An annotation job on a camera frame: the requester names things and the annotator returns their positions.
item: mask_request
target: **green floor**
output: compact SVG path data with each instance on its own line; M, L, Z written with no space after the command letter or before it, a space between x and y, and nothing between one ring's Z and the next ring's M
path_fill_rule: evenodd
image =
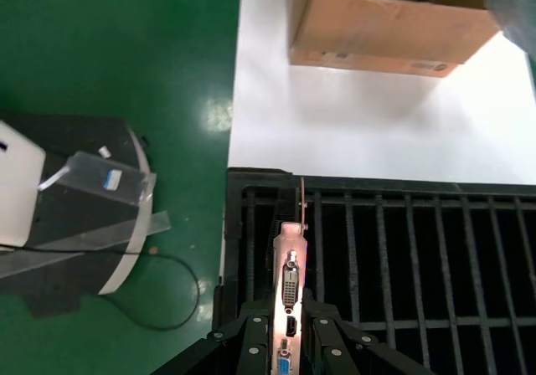
M239 0L0 0L0 108L120 116L151 142L150 245L193 265L202 305L180 331L132 325L104 301L36 321L0 297L0 373L148 374L210 330L218 281ZM119 298L148 321L181 321L188 273L143 259Z

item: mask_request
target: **white label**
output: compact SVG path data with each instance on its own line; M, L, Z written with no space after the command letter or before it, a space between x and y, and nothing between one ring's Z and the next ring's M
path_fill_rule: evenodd
M111 157L111 153L106 146L103 146L101 149L99 149L99 154L105 159L109 159Z
M108 191L115 191L119 187L119 182L121 181L121 176L123 172L121 170L111 170L108 172L108 177L106 177L106 182L104 183L104 188Z

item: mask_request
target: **blue connector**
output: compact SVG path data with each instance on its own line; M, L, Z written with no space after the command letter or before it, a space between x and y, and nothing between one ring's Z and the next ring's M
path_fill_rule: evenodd
M277 359L277 372L279 375L289 375L291 373L291 360L286 357Z

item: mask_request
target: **transparent acrylic sheet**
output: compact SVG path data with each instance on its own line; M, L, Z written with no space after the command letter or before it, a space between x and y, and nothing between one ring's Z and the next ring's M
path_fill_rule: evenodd
M536 0L487 0L507 38L536 57Z
M92 193L121 203L139 206L152 195L156 174L110 159L76 152L52 177L39 185L39 191L54 183Z
M39 245L40 249L88 249L98 250L106 249L119 244L127 243L132 236L132 230L137 220L114 224L103 229L97 229L88 233L78 234L67 239L52 241L47 244ZM161 233L169 230L168 212L155 213L150 217L148 226L148 235ZM62 260L71 259L84 253L49 253L49 252L31 252L16 251L0 255L0 279L12 275L23 273L27 270L38 269L46 265L55 264Z

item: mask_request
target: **black metal rack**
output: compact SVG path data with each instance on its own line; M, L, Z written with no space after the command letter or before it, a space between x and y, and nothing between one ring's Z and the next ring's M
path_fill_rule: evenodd
M278 196L299 182L229 170L215 325L263 297ZM317 301L439 375L536 373L536 187L305 184L306 286Z

